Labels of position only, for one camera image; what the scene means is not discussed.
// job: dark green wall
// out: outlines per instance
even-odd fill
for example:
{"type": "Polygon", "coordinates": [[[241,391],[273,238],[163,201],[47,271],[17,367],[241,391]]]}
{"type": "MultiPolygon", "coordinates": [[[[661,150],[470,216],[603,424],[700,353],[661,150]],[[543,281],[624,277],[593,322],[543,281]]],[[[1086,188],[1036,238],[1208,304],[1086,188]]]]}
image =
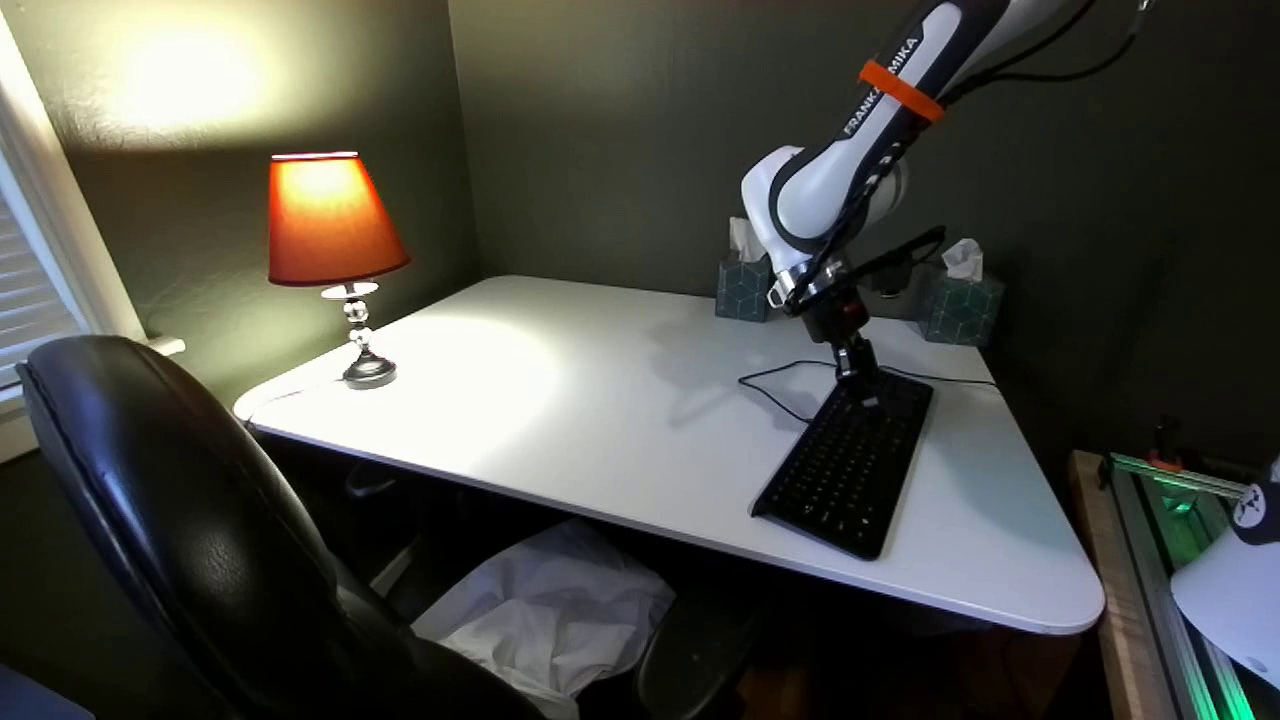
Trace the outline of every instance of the dark green wall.
{"type": "MultiPolygon", "coordinates": [[[[460,0],[453,39],[480,259],[711,290],[736,174],[811,141],[902,0],[460,0]]],[[[1104,57],[1134,5],[1104,0],[1036,69],[1104,57]]],[[[968,96],[910,156],[910,203],[863,233],[978,233],[1008,306],[989,349],[1036,443],[1280,448],[1280,5],[1156,5],[1140,48],[1066,87],[968,96]]]]}
{"type": "Polygon", "coordinates": [[[186,335],[182,364],[224,398],[343,338],[339,306],[263,281],[273,150],[361,149],[375,163],[413,252],[384,277],[375,319],[418,306],[423,289],[477,281],[446,0],[0,0],[0,12],[143,322],[186,335]],[[182,48],[173,62],[209,91],[261,91],[241,117],[173,120],[168,103],[199,96],[131,62],[151,48],[182,48]]]}

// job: lamp base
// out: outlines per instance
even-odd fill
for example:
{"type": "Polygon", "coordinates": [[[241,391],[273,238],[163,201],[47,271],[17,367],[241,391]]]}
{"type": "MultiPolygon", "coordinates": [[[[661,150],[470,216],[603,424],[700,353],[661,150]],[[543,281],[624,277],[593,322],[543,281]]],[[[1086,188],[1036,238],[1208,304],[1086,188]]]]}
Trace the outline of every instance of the lamp base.
{"type": "Polygon", "coordinates": [[[343,371],[343,385],[353,387],[382,387],[395,380],[395,364],[375,357],[370,343],[361,343],[358,364],[343,371]]]}

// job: window blind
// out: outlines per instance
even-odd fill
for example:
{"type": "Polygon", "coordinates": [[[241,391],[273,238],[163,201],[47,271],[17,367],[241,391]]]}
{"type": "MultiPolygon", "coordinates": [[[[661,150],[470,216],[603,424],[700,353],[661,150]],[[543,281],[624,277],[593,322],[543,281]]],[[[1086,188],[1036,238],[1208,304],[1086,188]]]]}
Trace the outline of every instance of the window blind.
{"type": "Polygon", "coordinates": [[[0,391],[17,385],[17,364],[44,338],[82,326],[47,249],[17,201],[17,182],[0,163],[0,391]]]}

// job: orange lamp shade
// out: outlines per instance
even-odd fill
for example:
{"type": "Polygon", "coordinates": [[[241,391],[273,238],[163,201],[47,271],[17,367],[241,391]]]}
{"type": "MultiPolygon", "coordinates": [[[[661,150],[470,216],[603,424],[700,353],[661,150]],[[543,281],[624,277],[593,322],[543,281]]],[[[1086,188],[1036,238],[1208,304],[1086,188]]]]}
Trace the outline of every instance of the orange lamp shade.
{"type": "Polygon", "coordinates": [[[287,150],[268,169],[273,285],[353,285],[410,265],[358,150],[287,150]]]}

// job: window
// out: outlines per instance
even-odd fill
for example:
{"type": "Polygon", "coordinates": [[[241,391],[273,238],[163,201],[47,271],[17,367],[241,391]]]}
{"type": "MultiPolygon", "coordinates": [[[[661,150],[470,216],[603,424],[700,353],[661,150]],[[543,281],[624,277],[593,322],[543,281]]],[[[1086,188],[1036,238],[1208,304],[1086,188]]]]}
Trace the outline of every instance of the window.
{"type": "Polygon", "coordinates": [[[143,335],[0,21],[0,463],[34,448],[17,364],[67,332],[143,335]]]}

